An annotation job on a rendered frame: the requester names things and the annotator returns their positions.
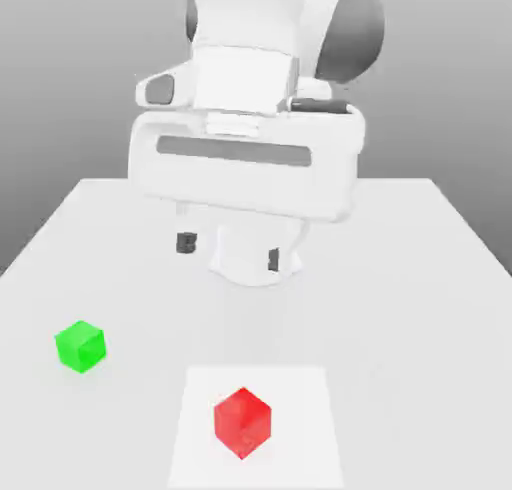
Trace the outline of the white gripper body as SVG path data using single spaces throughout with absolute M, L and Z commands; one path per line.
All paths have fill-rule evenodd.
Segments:
M 208 116 L 151 111 L 134 122 L 128 177 L 176 202 L 337 222 L 352 208 L 365 119 L 285 112 L 261 118 L 253 136 L 208 133 Z

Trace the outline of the small green cube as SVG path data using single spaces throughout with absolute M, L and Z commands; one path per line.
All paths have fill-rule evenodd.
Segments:
M 54 336 L 60 362 L 83 374 L 106 357 L 104 331 L 77 321 Z

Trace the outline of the small red cube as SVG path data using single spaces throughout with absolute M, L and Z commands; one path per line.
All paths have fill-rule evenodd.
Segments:
M 213 408 L 214 433 L 243 460 L 271 437 L 272 409 L 242 387 Z

